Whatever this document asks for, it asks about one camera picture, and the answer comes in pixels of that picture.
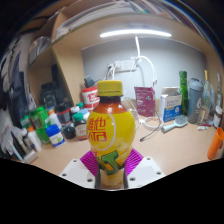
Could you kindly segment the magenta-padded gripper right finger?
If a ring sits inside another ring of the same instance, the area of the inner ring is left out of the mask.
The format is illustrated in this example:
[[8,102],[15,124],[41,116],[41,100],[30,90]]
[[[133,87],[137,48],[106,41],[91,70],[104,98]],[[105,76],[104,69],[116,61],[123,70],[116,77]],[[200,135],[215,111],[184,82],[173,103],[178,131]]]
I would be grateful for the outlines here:
[[124,165],[125,189],[143,187],[165,176],[152,157],[143,157],[132,149]]

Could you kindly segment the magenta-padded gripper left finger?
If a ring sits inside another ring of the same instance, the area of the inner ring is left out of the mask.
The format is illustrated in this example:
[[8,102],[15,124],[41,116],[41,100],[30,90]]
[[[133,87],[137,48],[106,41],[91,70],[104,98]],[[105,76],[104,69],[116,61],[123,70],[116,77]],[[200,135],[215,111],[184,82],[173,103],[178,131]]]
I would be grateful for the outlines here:
[[80,159],[72,159],[60,177],[84,188],[99,189],[101,184],[100,168],[91,151]]

